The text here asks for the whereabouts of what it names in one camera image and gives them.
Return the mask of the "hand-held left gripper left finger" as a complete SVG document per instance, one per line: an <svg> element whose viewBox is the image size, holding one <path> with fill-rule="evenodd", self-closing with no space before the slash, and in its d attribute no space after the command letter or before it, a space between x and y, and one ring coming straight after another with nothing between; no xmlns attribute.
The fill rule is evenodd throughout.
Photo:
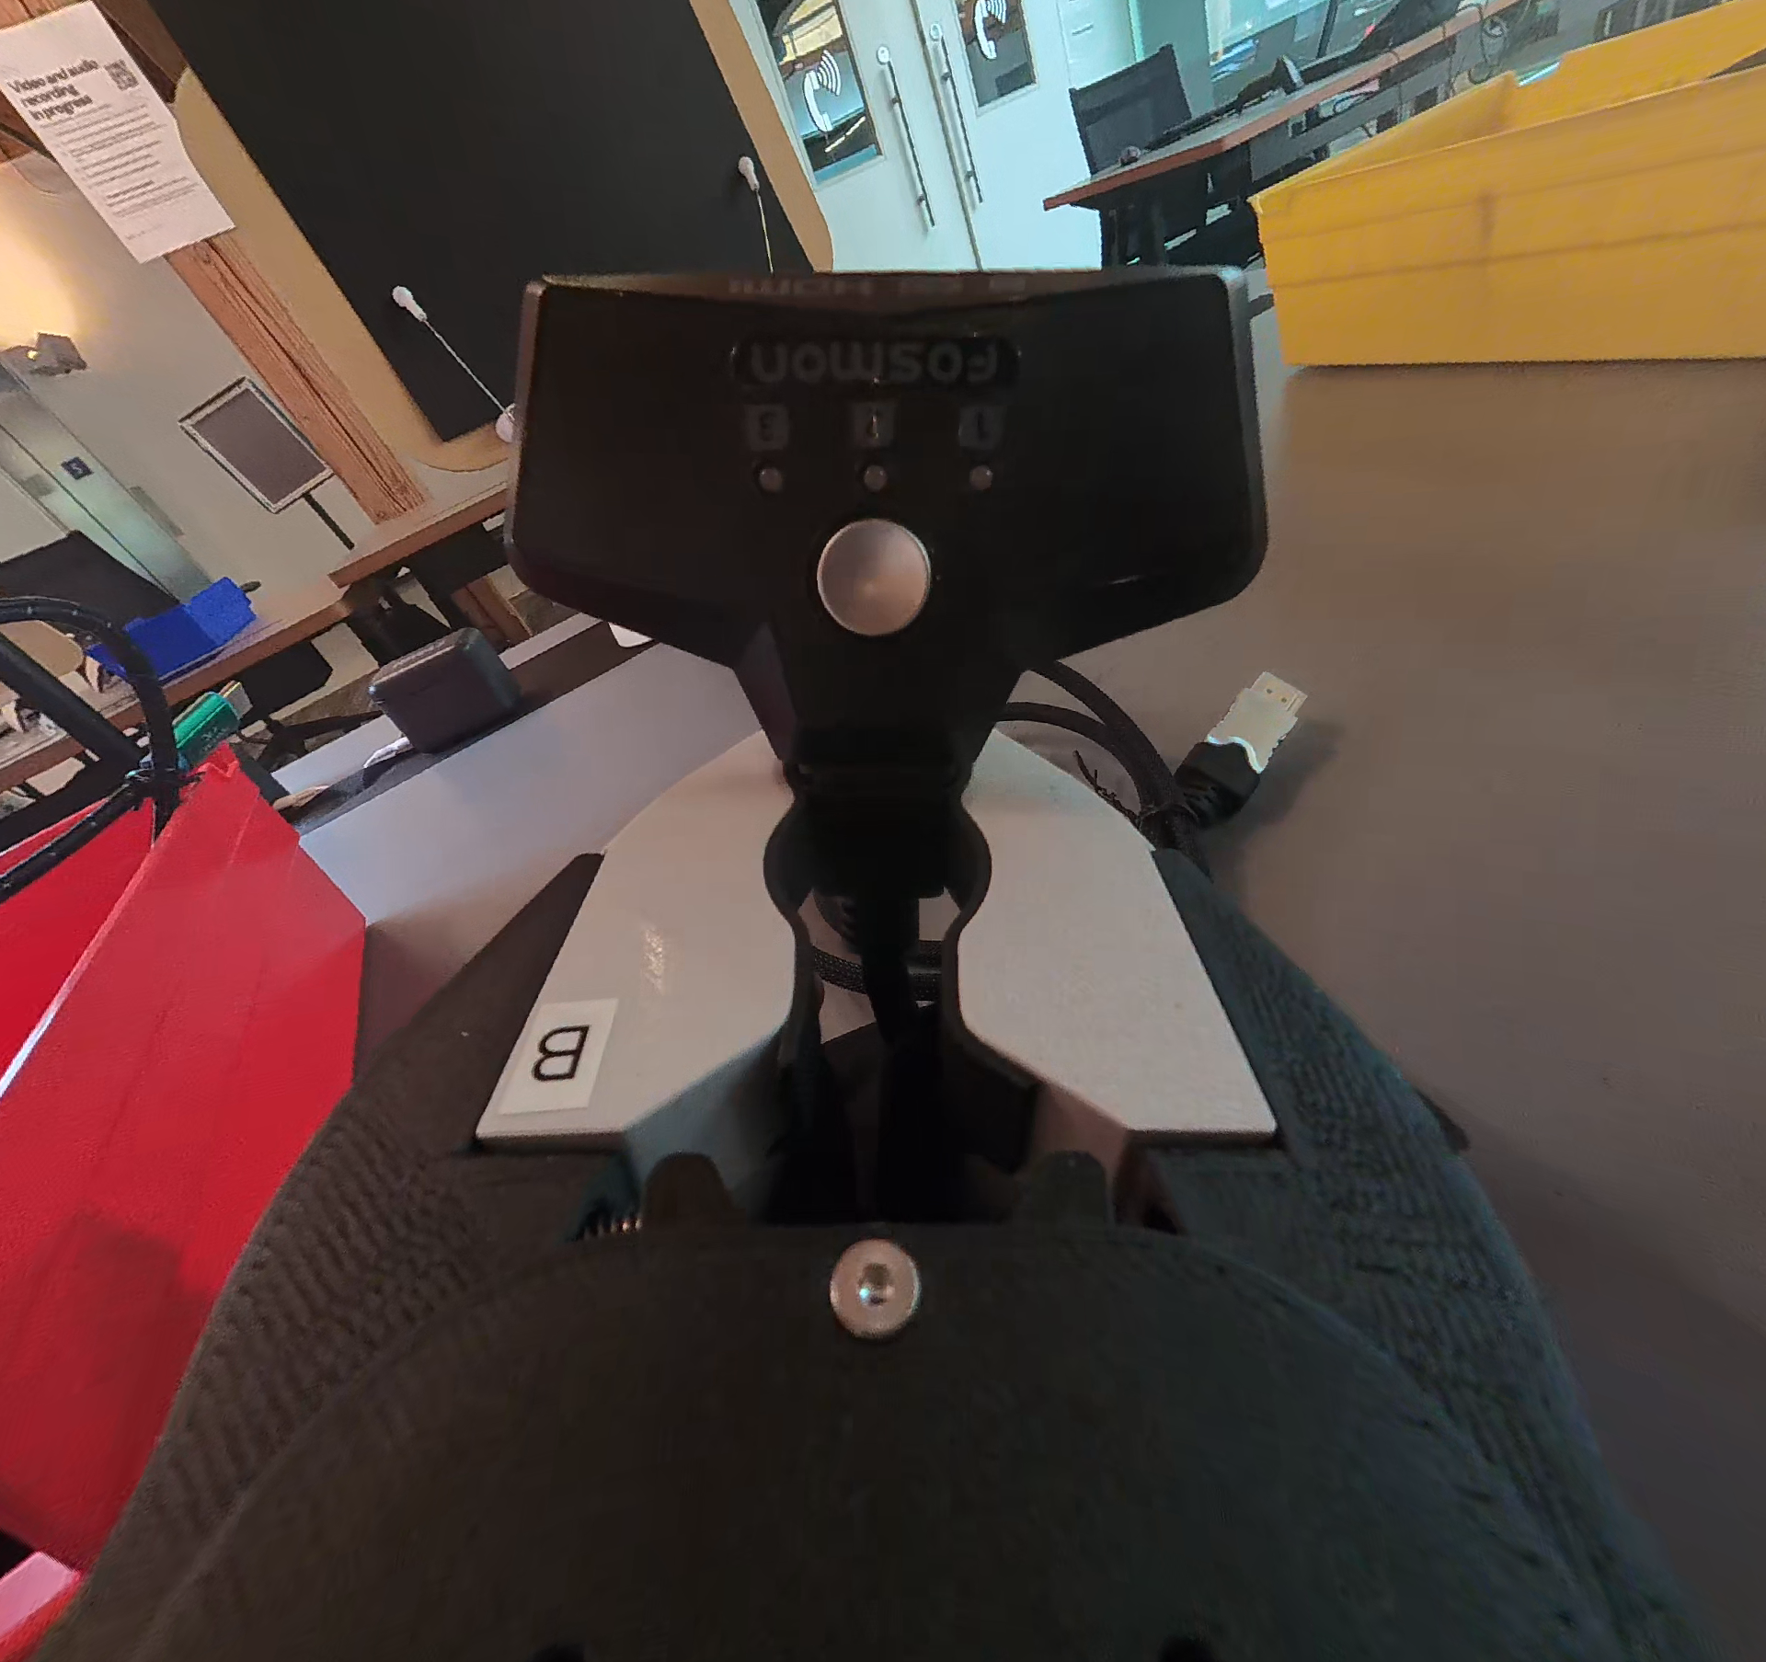
<svg viewBox="0 0 1766 1662"><path fill-rule="evenodd" d="M795 938L763 856L788 804L755 733L617 833L477 1122L481 1147L778 1150Z"/></svg>

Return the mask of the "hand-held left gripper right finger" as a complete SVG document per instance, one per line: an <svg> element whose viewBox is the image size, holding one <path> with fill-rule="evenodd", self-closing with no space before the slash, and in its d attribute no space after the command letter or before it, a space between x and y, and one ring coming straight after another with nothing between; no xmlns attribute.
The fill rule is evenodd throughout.
<svg viewBox="0 0 1766 1662"><path fill-rule="evenodd" d="M960 1022L1031 1078L1027 1149L1274 1143L1270 1103L1142 833L1002 733L964 802L991 871L958 934Z"/></svg>

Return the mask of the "red plastic bin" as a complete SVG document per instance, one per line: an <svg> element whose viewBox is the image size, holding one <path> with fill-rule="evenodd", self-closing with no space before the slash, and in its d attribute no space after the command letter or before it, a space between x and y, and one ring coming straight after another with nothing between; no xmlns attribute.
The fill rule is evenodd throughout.
<svg viewBox="0 0 1766 1662"><path fill-rule="evenodd" d="M2 907L4 1658L133 1495L209 1309L349 1087L366 923L230 748Z"/></svg>

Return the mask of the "yellow plastic bin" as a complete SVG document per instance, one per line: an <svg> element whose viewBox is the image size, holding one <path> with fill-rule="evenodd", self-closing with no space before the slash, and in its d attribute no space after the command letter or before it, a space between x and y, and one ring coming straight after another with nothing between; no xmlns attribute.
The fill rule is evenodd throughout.
<svg viewBox="0 0 1766 1662"><path fill-rule="evenodd" d="M1759 360L1765 0L1504 74L1257 193L1297 367Z"/></svg>

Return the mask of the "brown-topped office desk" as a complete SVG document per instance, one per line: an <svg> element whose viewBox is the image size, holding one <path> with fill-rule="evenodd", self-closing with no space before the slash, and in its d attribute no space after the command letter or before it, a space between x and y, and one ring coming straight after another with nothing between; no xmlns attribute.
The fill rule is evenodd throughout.
<svg viewBox="0 0 1766 1662"><path fill-rule="evenodd" d="M1573 49L1619 40L1734 0L1437 0L1305 69L1244 109L1192 118L1046 197L1044 210L1098 218L1104 264L1245 264L1259 252L1253 199L1335 151L1516 74L1546 78Z"/></svg>
<svg viewBox="0 0 1766 1662"><path fill-rule="evenodd" d="M508 482L493 484L458 503L401 515L380 524L368 545L355 549L330 572L347 618L364 624L385 609L399 576L416 580L435 610L429 618L454 632L475 630L498 649L520 643L529 628L495 584L506 566L502 538L495 530L512 501Z"/></svg>

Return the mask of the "long wooden table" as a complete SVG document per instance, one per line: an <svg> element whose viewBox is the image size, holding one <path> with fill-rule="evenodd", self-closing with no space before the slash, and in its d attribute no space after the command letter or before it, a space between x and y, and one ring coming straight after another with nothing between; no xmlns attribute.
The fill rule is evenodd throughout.
<svg viewBox="0 0 1766 1662"><path fill-rule="evenodd" d="M339 628L349 614L343 595L330 586L280 595L257 593L255 603L259 614L251 626L205 660L165 679L169 706L184 708L202 695L240 687L251 706L244 722L251 727L272 723L286 700L259 710L248 674L280 660L286 653L313 649L320 635ZM43 773L54 773L67 764L83 766L85 758L85 748L54 723L39 723L31 733L8 733L2 743L2 790L27 789Z"/></svg>

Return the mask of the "blue plastic bin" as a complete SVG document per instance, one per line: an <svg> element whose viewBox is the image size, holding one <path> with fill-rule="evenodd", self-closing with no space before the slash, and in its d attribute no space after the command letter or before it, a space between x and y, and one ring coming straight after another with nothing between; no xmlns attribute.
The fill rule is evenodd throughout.
<svg viewBox="0 0 1766 1662"><path fill-rule="evenodd" d="M127 572L125 582L100 582L89 605L127 632L159 679L205 664L257 620L251 595L230 578L179 601L161 586Z"/></svg>

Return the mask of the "fiducial marker sign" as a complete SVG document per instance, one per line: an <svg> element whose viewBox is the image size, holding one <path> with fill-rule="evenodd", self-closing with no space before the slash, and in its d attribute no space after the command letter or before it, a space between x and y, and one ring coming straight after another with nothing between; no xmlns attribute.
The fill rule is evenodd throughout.
<svg viewBox="0 0 1766 1662"><path fill-rule="evenodd" d="M184 413L179 427L265 511L280 515L307 505L345 551L357 549L318 499L320 486L338 476L334 467L257 381L236 379Z"/></svg>

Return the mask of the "wood-framed black panel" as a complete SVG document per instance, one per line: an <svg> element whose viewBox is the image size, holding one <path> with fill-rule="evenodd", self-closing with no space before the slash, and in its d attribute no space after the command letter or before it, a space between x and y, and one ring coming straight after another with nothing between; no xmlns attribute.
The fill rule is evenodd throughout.
<svg viewBox="0 0 1766 1662"><path fill-rule="evenodd" d="M543 275L834 264L730 0L144 0L236 235L385 440L495 450Z"/></svg>

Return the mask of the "black mesh desk chair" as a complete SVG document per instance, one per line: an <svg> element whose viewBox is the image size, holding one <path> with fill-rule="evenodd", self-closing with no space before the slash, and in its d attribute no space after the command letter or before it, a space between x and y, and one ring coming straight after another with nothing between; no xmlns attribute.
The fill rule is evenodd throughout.
<svg viewBox="0 0 1766 1662"><path fill-rule="evenodd" d="M1092 84L1073 86L1069 99L1092 176L1115 170L1125 151L1165 145L1194 115L1171 42Z"/></svg>

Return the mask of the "white double door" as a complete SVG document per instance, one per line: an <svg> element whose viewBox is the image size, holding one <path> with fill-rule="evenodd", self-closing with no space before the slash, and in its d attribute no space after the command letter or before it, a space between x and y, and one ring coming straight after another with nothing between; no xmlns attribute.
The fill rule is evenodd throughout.
<svg viewBox="0 0 1766 1662"><path fill-rule="evenodd" d="M740 5L837 268L1058 262L1029 0Z"/></svg>

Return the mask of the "white paper notice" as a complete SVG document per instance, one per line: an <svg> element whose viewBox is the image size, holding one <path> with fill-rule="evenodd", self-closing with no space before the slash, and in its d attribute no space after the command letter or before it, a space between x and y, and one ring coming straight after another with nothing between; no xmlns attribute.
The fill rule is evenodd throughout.
<svg viewBox="0 0 1766 1662"><path fill-rule="evenodd" d="M2 88L135 260L232 231L171 107L96 4L6 28Z"/></svg>

